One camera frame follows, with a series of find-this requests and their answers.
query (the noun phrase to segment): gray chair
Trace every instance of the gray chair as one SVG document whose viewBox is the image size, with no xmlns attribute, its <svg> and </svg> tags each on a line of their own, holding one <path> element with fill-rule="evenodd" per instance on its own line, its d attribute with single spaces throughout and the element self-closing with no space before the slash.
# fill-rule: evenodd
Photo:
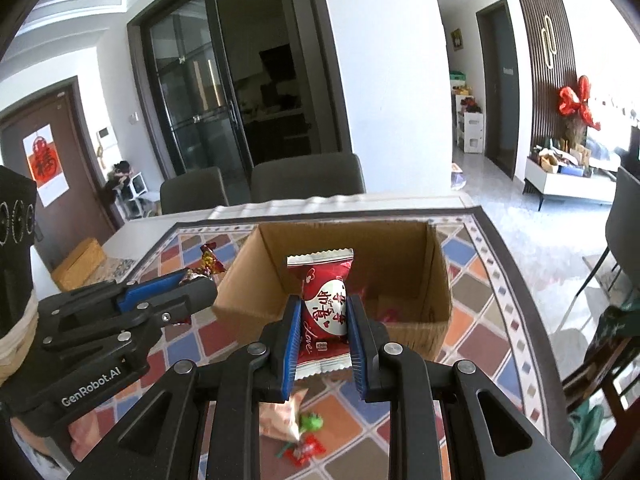
<svg viewBox="0 0 640 480">
<path fill-rule="evenodd" d="M 165 180 L 160 186 L 162 214 L 184 213 L 229 205 L 220 169 L 194 170 Z"/>
<path fill-rule="evenodd" d="M 619 267 L 615 279 L 611 282 L 609 290 L 613 287 L 620 272 L 624 272 L 634 287 L 640 286 L 640 182 L 624 168 L 618 170 L 616 194 L 613 198 L 611 211 L 604 228 L 607 239 L 607 248 L 593 267 L 585 282 L 575 295 L 584 290 L 609 254 L 616 259 L 616 267 Z"/>
<path fill-rule="evenodd" d="M 270 160 L 251 176 L 252 202 L 366 192 L 354 153 L 323 153 Z"/>
</svg>

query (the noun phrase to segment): wood slat wall panel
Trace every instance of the wood slat wall panel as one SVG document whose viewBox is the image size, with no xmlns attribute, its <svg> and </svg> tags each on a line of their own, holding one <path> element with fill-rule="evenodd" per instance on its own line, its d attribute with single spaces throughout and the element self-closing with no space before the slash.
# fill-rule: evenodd
<svg viewBox="0 0 640 480">
<path fill-rule="evenodd" d="M 531 57 L 533 147 L 542 145 L 547 137 L 560 138 L 564 134 L 564 121 L 558 113 L 558 91 L 563 86 L 574 88 L 577 84 L 574 42 L 562 0 L 520 0 L 520 5 Z M 545 15 L 551 18 L 556 36 L 558 53 L 554 56 L 553 70 L 546 66 L 540 38 Z"/>
</svg>

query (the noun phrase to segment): red fu character poster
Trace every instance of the red fu character poster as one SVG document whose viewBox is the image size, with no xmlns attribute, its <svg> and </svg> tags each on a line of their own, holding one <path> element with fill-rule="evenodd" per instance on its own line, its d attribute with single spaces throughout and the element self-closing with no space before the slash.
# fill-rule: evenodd
<svg viewBox="0 0 640 480">
<path fill-rule="evenodd" d="M 22 144 L 31 176 L 38 185 L 38 195 L 46 207 L 69 189 L 50 125 L 25 137 Z"/>
</svg>

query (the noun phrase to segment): metal screw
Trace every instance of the metal screw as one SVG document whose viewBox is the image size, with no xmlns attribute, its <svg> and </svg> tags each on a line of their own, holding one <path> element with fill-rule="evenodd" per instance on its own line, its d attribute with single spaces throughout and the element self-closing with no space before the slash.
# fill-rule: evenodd
<svg viewBox="0 0 640 480">
<path fill-rule="evenodd" d="M 174 365 L 174 371 L 177 374 L 181 374 L 181 375 L 188 374 L 189 372 L 191 372 L 191 370 L 193 370 L 193 363 L 188 359 L 183 359 L 181 361 L 178 361 Z"/>
<path fill-rule="evenodd" d="M 398 343 L 387 343 L 385 352 L 389 355 L 400 355 L 402 353 L 402 345 Z"/>
<path fill-rule="evenodd" d="M 251 355 L 262 355 L 267 351 L 267 347 L 263 343 L 251 343 L 246 351 Z"/>
<path fill-rule="evenodd" d="M 476 371 L 476 365 L 471 361 L 458 361 L 458 370 L 460 370 L 463 374 L 472 374 Z"/>
</svg>

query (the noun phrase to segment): dining table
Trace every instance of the dining table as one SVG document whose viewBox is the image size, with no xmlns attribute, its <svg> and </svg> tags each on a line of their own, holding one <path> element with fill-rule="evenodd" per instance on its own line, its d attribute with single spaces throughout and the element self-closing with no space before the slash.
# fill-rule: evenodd
<svg viewBox="0 0 640 480">
<path fill-rule="evenodd" d="M 195 263 L 200 245 L 210 240 L 216 241 L 216 256 L 228 268 L 244 239 L 263 222 L 380 219 L 428 222 L 438 236 L 446 259 L 453 309 L 437 361 L 449 365 L 463 358 L 474 361 L 567 457 L 571 430 L 540 315 L 499 232 L 484 210 L 464 192 L 431 197 L 314 197 L 135 219 L 103 245 L 107 262 L 91 281 L 144 282 Z M 188 358 L 198 365 L 208 364 L 225 358 L 237 347 L 233 335 L 226 332 L 211 309 L 195 314 L 191 326 L 166 327 L 148 356 L 148 374 L 96 409 L 100 433 L 113 427 L 177 360 Z M 352 467 L 354 461 L 359 463 L 365 457 L 377 464 L 376 468 L 384 468 L 390 434 L 387 405 L 360 402 L 351 381 L 315 376 L 300 386 L 308 388 L 303 409 L 321 413 L 325 423 L 318 439 L 326 452 L 311 462 L 309 474 L 346 480 L 350 478 L 349 464 Z M 448 457 L 438 409 L 436 406 L 444 470 L 448 468 Z M 278 444 L 271 439 L 262 438 L 260 449 L 263 478 L 286 480 L 301 476 L 299 469 L 275 458 Z M 203 450 L 199 473 L 202 478 L 206 459 Z"/>
</svg>

